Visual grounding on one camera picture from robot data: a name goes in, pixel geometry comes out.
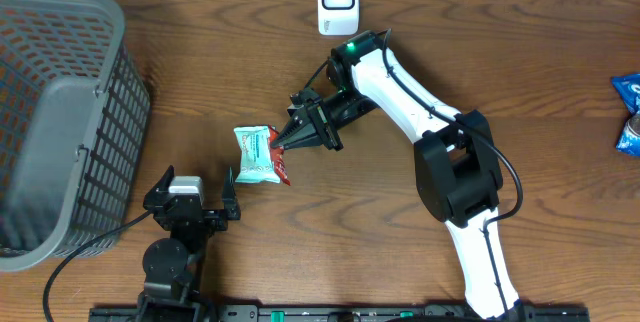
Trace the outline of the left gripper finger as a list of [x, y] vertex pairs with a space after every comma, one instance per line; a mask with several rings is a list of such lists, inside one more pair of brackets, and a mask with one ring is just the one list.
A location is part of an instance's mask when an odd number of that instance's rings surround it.
[[237, 195], [234, 187], [234, 177], [233, 177], [232, 168], [229, 168], [225, 176], [221, 199], [224, 205], [224, 210], [226, 212], [239, 211]]
[[168, 194], [171, 182], [174, 179], [174, 167], [170, 165], [164, 172], [160, 180], [154, 185], [153, 192], [155, 194]]

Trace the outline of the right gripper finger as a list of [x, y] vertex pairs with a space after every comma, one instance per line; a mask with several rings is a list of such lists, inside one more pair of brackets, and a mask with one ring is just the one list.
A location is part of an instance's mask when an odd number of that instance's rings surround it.
[[306, 111], [295, 112], [271, 142], [272, 145], [296, 145], [315, 136], [315, 127]]
[[323, 141], [317, 133], [290, 135], [282, 143], [282, 147], [285, 150], [318, 147], [322, 145]]

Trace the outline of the red coffee stick sachet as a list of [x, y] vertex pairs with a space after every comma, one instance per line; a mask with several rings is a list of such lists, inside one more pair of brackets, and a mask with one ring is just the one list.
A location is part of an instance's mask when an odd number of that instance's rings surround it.
[[269, 148], [270, 158], [274, 164], [275, 174], [280, 178], [280, 181], [288, 186], [291, 185], [286, 167], [283, 160], [284, 148], [272, 147], [271, 143], [278, 137], [278, 131], [272, 125], [268, 125], [269, 137], [267, 147]]

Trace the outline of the mint green wipes pack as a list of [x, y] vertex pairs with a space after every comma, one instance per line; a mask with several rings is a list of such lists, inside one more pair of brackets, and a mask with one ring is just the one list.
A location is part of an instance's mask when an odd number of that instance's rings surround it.
[[241, 150], [240, 172], [236, 183], [280, 183], [272, 159], [270, 141], [274, 130], [268, 125], [236, 127], [234, 133]]

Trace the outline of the blue Oreo cookie pack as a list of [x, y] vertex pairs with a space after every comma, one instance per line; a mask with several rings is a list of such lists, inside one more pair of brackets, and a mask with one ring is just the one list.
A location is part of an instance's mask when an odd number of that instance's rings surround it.
[[639, 156], [639, 74], [629, 74], [611, 78], [630, 117], [624, 124], [616, 149], [630, 156]]

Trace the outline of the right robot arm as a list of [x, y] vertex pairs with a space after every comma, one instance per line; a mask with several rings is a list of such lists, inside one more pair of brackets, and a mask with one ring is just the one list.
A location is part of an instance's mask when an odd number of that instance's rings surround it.
[[511, 284], [498, 223], [501, 171], [516, 173], [494, 145], [487, 119], [451, 107], [417, 82], [388, 46], [390, 31], [365, 31], [332, 49], [322, 64], [333, 95], [310, 86], [291, 96], [290, 120], [272, 141], [274, 149], [324, 146], [339, 151], [339, 130], [381, 109], [413, 146], [416, 189], [445, 224], [465, 281], [465, 299], [483, 319], [507, 319], [519, 295]]

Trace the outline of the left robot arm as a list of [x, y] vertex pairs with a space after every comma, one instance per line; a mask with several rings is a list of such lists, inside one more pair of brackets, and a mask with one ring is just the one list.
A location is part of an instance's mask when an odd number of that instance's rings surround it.
[[135, 321], [216, 321], [217, 307], [200, 293], [209, 239], [241, 217], [231, 171], [224, 177], [223, 207], [203, 206], [203, 181], [177, 176], [170, 166], [145, 195], [144, 209], [169, 233], [144, 253], [146, 274]]

